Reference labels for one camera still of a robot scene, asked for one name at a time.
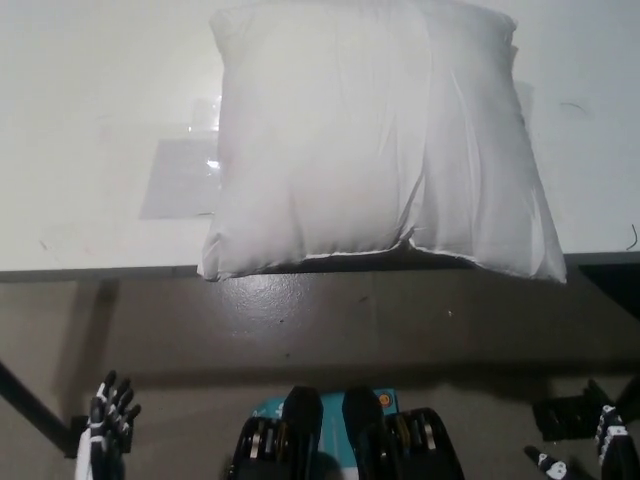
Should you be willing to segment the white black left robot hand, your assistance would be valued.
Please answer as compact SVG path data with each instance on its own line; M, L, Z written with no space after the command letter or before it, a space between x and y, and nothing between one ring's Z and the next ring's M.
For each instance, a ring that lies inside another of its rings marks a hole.
M122 480L124 456L131 452L134 422L141 412L133 404L131 380L117 382L111 370L99 384L89 404L75 459L75 480Z

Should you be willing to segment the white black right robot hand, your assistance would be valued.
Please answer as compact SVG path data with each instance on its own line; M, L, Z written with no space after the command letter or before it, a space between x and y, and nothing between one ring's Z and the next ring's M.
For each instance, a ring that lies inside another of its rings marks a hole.
M594 440L601 479L639 480L639 454L616 407L608 404L602 407ZM547 479L590 479L578 467L536 447L526 446L524 453Z

